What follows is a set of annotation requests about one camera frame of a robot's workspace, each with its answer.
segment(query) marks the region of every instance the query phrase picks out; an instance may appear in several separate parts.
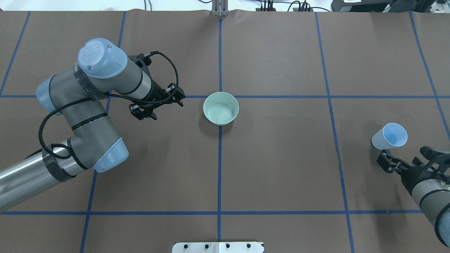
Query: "light blue joint cap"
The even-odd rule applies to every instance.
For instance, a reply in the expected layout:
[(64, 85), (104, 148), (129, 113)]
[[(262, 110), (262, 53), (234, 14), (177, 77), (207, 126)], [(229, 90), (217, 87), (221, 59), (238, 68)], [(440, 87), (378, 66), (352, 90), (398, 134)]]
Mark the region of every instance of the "light blue joint cap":
[(37, 101), (39, 101), (42, 107), (44, 107), (49, 113), (56, 110), (52, 99), (50, 98), (50, 82), (54, 76), (56, 75), (52, 75), (52, 77), (43, 81), (36, 90)]
[(78, 53), (78, 65), (88, 76), (94, 78), (115, 77), (125, 69), (127, 63), (125, 52), (104, 38), (86, 42)]
[(128, 155), (128, 150), (120, 137), (94, 164), (94, 169), (98, 173), (105, 172), (124, 162)]
[(447, 211), (442, 215), (437, 228), (442, 240), (450, 246), (450, 212)]

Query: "robotic arm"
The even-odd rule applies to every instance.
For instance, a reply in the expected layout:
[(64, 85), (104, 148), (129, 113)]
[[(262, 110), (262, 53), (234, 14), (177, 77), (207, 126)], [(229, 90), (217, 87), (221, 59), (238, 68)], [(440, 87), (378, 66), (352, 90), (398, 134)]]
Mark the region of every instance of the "robotic arm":
[(450, 246), (450, 152), (424, 146), (420, 153), (429, 162), (414, 157), (412, 164), (395, 158), (384, 149), (377, 163), (386, 173), (397, 172), (401, 182), (427, 219), (434, 226), (437, 238)]
[[(160, 54), (174, 68), (176, 83), (161, 88), (151, 77), (150, 57)], [(113, 90), (119, 94), (110, 94)], [(128, 158), (128, 150), (114, 128), (100, 100), (125, 98), (137, 119), (157, 119), (153, 110), (163, 104), (183, 106), (183, 90), (172, 61), (160, 52), (129, 56), (106, 39), (88, 41), (78, 54), (78, 62), (54, 75), (37, 88), (39, 103), (50, 113), (39, 129), (39, 150), (25, 160), (0, 171), (0, 212), (66, 182), (93, 167), (105, 172)], [(46, 145), (44, 125), (52, 115), (64, 115), (74, 137)]]

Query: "power strip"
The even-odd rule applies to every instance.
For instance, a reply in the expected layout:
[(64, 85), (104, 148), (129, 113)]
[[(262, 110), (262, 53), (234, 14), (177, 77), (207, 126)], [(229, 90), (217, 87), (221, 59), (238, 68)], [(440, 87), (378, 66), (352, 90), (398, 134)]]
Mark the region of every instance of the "power strip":
[[(261, 11), (261, 8), (256, 8), (256, 11)], [(263, 8), (263, 10), (262, 11), (267, 11), (268, 12), (268, 10), (267, 10), (267, 8), (266, 8), (266, 10), (264, 10), (264, 8)], [(277, 11), (277, 9), (276, 8), (274, 8), (274, 10), (273, 11)]]
[(298, 12), (298, 9), (299, 9), (299, 8), (292, 8), (293, 11), (297, 11), (297, 12)]

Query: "paper cup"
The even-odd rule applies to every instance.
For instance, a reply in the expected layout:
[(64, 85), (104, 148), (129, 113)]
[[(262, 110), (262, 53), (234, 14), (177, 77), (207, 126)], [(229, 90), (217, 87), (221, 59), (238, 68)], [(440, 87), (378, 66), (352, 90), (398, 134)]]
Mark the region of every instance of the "paper cup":
[(225, 126), (232, 122), (238, 112), (238, 101), (226, 92), (213, 93), (203, 103), (203, 113), (206, 118), (218, 126)]
[(406, 130), (397, 123), (385, 125), (372, 137), (372, 144), (376, 149), (392, 149), (405, 145), (408, 140)]

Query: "blue tape line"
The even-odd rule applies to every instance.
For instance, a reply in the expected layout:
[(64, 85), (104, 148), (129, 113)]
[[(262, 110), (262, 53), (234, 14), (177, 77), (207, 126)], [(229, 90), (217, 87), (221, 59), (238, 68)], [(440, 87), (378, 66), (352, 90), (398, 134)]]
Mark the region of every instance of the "blue tape line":
[[(120, 48), (121, 43), (122, 43), (122, 35), (123, 35), (123, 28), (125, 26), (125, 17), (126, 17), (126, 11), (123, 12), (123, 16), (122, 16), (122, 24), (120, 27), (120, 34), (119, 34), (119, 41), (117, 43), (117, 47)], [(108, 101), (106, 103), (106, 113), (108, 113), (109, 111), (109, 105), (111, 104), (111, 98), (108, 98)], [(86, 235), (87, 235), (87, 229), (89, 226), (89, 217), (90, 217), (90, 210), (92, 207), (92, 199), (94, 198), (94, 189), (95, 189), (95, 182), (97, 181), (97, 172), (94, 171), (94, 176), (92, 177), (92, 185), (90, 188), (90, 194), (89, 194), (89, 202), (88, 202), (88, 206), (87, 206), (87, 214), (86, 214), (86, 220), (85, 220), (85, 226), (83, 229), (83, 237), (81, 238), (81, 246), (80, 246), (80, 253), (83, 253), (84, 251), (84, 245), (86, 242)]]
[(222, 215), (315, 215), (346, 214), (345, 211), (222, 211)]
[(222, 126), (219, 126), (219, 148), (217, 164), (217, 241), (221, 241), (222, 211)]
[(330, 95), (332, 99), (433, 99), (434, 96)]
[(174, 212), (90, 212), (91, 216), (95, 215), (149, 215), (149, 216), (176, 216), (176, 215), (217, 215), (216, 211), (174, 211)]
[[(87, 215), (88, 212), (72, 211), (5, 211), (0, 215)], [(332, 214), (402, 214), (422, 213), (421, 210), (349, 210), (346, 211), (221, 211), (222, 215), (332, 215)], [(182, 215), (217, 215), (216, 211), (98, 211), (89, 212), (89, 216), (182, 216)]]
[(325, 95), (235, 95), (237, 99), (325, 99)]
[(3, 82), (0, 87), (0, 95), (3, 93), (4, 86), (6, 85), (6, 81), (8, 80), (9, 71), (14, 62), (14, 58), (16, 57), (17, 50), (19, 49), (20, 41), (22, 41), (23, 33), (25, 32), (25, 28), (27, 27), (28, 20), (30, 19), (31, 11), (28, 12), (27, 18), (25, 19), (25, 23), (23, 24), (22, 31), (20, 32), (19, 39), (17, 40), (16, 47), (14, 48), (13, 56), (11, 56), (11, 60), (9, 61), (8, 69), (3, 78)]
[[(222, 19), (219, 19), (219, 91), (222, 91)], [(219, 126), (219, 147), (217, 158), (217, 241), (222, 240), (222, 126)]]
[(87, 226), (89, 224), (89, 214), (86, 215), (86, 219), (85, 219), (85, 227), (83, 229), (83, 236), (81, 238), (81, 246), (80, 246), (80, 253), (83, 253), (84, 251), (84, 245), (86, 242), (86, 235), (87, 235)]
[(85, 242), (86, 242), (87, 228), (89, 226), (90, 210), (91, 210), (91, 207), (92, 207), (92, 199), (94, 198), (94, 189), (95, 189), (95, 181), (96, 180), (97, 180), (97, 172), (94, 171), (94, 176), (92, 177), (92, 184), (91, 184), (90, 193), (89, 193), (89, 202), (87, 204), (87, 211), (86, 211), (85, 225), (84, 225), (84, 229), (83, 229), (83, 236), (81, 238), (80, 253), (83, 253), (84, 245), (85, 245)]
[(316, 24), (316, 27), (317, 27), (317, 37), (319, 39), (320, 56), (322, 58), (322, 68), (323, 68), (323, 71), (324, 71), (325, 87), (326, 87), (327, 96), (328, 96), (328, 107), (329, 107), (329, 110), (330, 110), (331, 126), (332, 126), (332, 129), (333, 129), (334, 147), (336, 149), (337, 160), (339, 162), (339, 174), (341, 176), (341, 188), (342, 188), (342, 196), (343, 196), (343, 199), (344, 199), (344, 207), (345, 207), (346, 219), (347, 219), (348, 238), (349, 238), (349, 241), (350, 241), (351, 252), (354, 253), (355, 252), (355, 247), (354, 247), (354, 244), (353, 244), (353, 234), (352, 234), (352, 231), (351, 231), (350, 215), (348, 214), (348, 204), (347, 204), (347, 194), (346, 194), (346, 191), (345, 191), (344, 173), (342, 172), (342, 162), (341, 162), (341, 154), (339, 152), (338, 135), (336, 133), (336, 124), (334, 122), (333, 106), (331, 104), (331, 95), (330, 95), (330, 88), (329, 88), (329, 84), (328, 84), (327, 68), (326, 68), (326, 65), (325, 65), (324, 49), (323, 49), (323, 46), (322, 46), (322, 37), (320, 35), (319, 16), (317, 15), (317, 12), (315, 12), (314, 14), (315, 14), (315, 24)]
[(436, 99), (437, 108), (439, 109), (439, 113), (441, 114), (442, 122), (444, 123), (445, 131), (447, 132), (447, 138), (450, 140), (450, 131), (447, 125), (447, 121), (442, 111), (441, 103), (439, 102), (439, 98), (437, 96), (436, 88), (434, 87), (433, 79), (431, 78), (430, 70), (428, 69), (427, 61), (425, 60), (425, 56), (423, 55), (422, 47), (420, 46), (419, 37), (416, 31), (416, 25), (414, 23), (413, 13), (409, 12), (409, 18), (411, 19), (411, 25), (413, 26), (414, 36), (416, 38), (417, 47), (419, 48), (420, 57), (422, 57), (423, 65), (425, 66), (425, 71), (427, 72), (428, 80), (430, 81), (431, 89), (433, 90), (434, 98)]
[(36, 95), (0, 95), (0, 98), (37, 98)]
[(399, 213), (422, 213), (421, 210), (369, 210), (348, 211), (349, 214), (399, 214)]
[(0, 215), (86, 215), (86, 212), (65, 211), (5, 211)]
[[(187, 95), (187, 99), (205, 99), (209, 95)], [(327, 95), (234, 95), (237, 99), (327, 99)], [(330, 95), (332, 99), (434, 99), (435, 96)], [(450, 96), (437, 96), (450, 99)], [(0, 98), (36, 98), (36, 95), (0, 95)]]
[(219, 19), (219, 91), (222, 91), (222, 19)]
[(205, 99), (208, 95), (188, 95), (186, 96), (187, 99)]
[(126, 11), (123, 12), (122, 16), (122, 26), (120, 27), (119, 41), (117, 42), (117, 47), (120, 47), (120, 45), (122, 44), (122, 35), (123, 35), (123, 27), (125, 26), (125, 17)]

